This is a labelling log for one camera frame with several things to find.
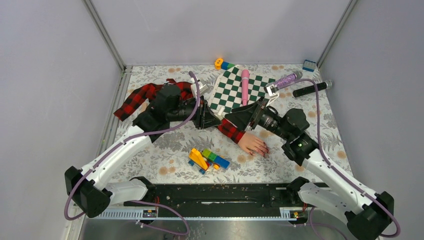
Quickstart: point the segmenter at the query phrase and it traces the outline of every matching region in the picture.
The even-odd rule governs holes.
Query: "microphone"
[[[333,86],[332,80],[327,80],[327,81],[318,83],[316,85],[316,87],[318,88],[318,91],[330,89],[330,88],[332,88],[332,86]],[[315,93],[314,85],[294,90],[293,91],[293,97],[298,98],[298,97],[301,97],[303,95],[307,95],[307,94],[311,94],[311,93]]]
[[[300,79],[303,76],[301,71],[294,71],[292,74],[280,78],[275,82],[271,82],[265,86],[265,92],[268,93],[270,97],[273,97],[277,92],[284,88],[285,85]]]

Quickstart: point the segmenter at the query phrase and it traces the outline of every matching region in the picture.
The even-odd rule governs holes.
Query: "patterned fabric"
[[[229,137],[236,144],[239,143],[240,139],[242,139],[243,135],[245,134],[244,131],[239,131],[237,127],[226,118],[222,120],[221,125],[219,125],[217,128],[221,131],[221,133]]]
[[[230,113],[231,109],[242,105],[242,71],[243,68],[234,66],[218,77],[212,90],[212,96],[209,99],[211,109],[219,110],[224,107],[225,115]],[[264,87],[268,83],[275,81],[273,78],[255,75],[250,72],[247,104],[256,102],[260,97],[264,97]]]
[[[171,84],[176,85],[181,90],[181,98],[182,100],[187,100],[193,98],[193,93],[190,88],[191,83],[182,81],[175,82],[174,79],[168,78],[166,79]],[[113,114],[121,121],[127,119],[131,114],[133,114],[146,99],[152,101],[156,98],[156,93],[162,89],[163,84],[154,84],[149,83],[140,88],[135,89],[129,97],[123,102],[123,105],[116,110]],[[244,131],[238,130],[235,125],[229,122],[227,119],[223,119],[221,125],[218,125],[217,128],[221,133],[225,136],[229,137],[236,144],[239,143],[240,139],[242,139],[245,134]]]
[[[296,70],[302,70],[302,64],[284,65],[241,65],[250,73],[267,78],[279,79]],[[148,83],[163,84],[164,79],[173,78],[177,82],[189,81],[189,71],[193,71],[198,79],[206,82],[209,88],[215,85],[224,70],[216,70],[214,65],[189,66],[135,66],[132,68],[129,85],[125,97],[135,89]],[[318,69],[314,72],[303,71],[303,76],[321,82]],[[279,114],[284,115],[291,108],[303,109],[310,123],[307,133],[317,139],[317,108],[314,94],[299,98],[292,96],[293,90],[310,86],[310,82],[301,82],[280,91],[280,97],[271,106]],[[204,94],[210,99],[212,91]],[[326,91],[319,91],[319,107],[321,110],[321,141],[324,151],[345,171],[352,174],[345,148],[340,138],[336,120],[330,108]],[[133,124],[133,120],[146,106],[146,100],[134,114],[120,121],[115,140],[119,139]],[[304,177],[312,182],[321,180],[312,172],[290,161],[283,153],[281,146],[285,141],[276,135],[257,126],[250,133],[263,139],[270,153],[268,157],[250,156],[237,146],[230,138],[225,137],[218,129],[210,127],[198,130],[192,122],[172,131],[164,133],[152,145],[146,146],[128,161],[112,178],[112,182],[128,181],[137,176],[144,176],[152,183],[158,184],[202,184],[202,183],[290,183],[297,177]],[[202,175],[188,164],[192,148],[200,151],[209,149],[230,162],[227,170],[210,169]]]

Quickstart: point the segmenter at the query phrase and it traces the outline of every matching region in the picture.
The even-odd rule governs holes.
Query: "pink toy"
[[[249,70],[244,69],[241,72],[241,104],[246,106],[248,104],[249,95]]]

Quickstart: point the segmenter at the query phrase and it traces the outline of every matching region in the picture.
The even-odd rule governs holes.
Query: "blue toy block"
[[[221,69],[224,69],[224,70],[227,70],[228,69],[228,62],[226,62],[226,61],[224,61],[222,64],[221,64]]]
[[[217,164],[218,166],[220,166],[221,168],[227,169],[228,166],[230,165],[230,162],[225,160],[224,158],[220,157],[220,156],[216,156],[215,161],[213,161],[214,164]]]
[[[303,62],[303,70],[309,71],[309,72],[314,72],[315,68],[317,67],[317,63],[314,61],[309,61],[309,60],[305,60]]]

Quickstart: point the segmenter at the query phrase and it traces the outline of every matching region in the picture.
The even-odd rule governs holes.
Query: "toy blocks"
[[[218,169],[217,167],[215,167],[215,165],[218,165],[221,168],[227,169],[228,166],[230,165],[230,162],[225,160],[224,158],[216,155],[215,153],[211,152],[209,149],[205,149],[203,150],[203,152],[201,153],[203,157],[207,158],[207,160],[209,160],[210,162],[214,163],[214,168]]]
[[[205,174],[206,170],[208,170],[209,166],[211,165],[196,148],[191,149],[188,157],[191,159],[188,161],[188,164],[191,166],[196,164],[200,168],[199,172],[201,174]]]
[[[230,165],[229,161],[216,155],[209,149],[205,149],[202,153],[200,153],[196,148],[193,148],[191,149],[191,152],[188,157],[190,158],[188,164],[190,164],[191,166],[196,165],[197,167],[199,167],[199,172],[201,174],[205,174],[212,164],[213,168],[215,169],[219,169],[220,167],[228,169],[228,166]]]
[[[309,61],[309,60],[305,60],[305,62],[303,62],[303,70],[309,71],[309,72],[314,72],[315,68],[317,68],[317,63],[314,61]]]
[[[230,69],[230,68],[232,68],[232,67],[234,67],[234,66],[235,66],[235,64],[232,64],[232,63],[226,62],[226,61],[224,61],[224,59],[222,59],[222,58],[218,58],[218,59],[215,61],[215,69],[216,69],[216,70],[220,70],[220,69],[228,70],[228,69]]]

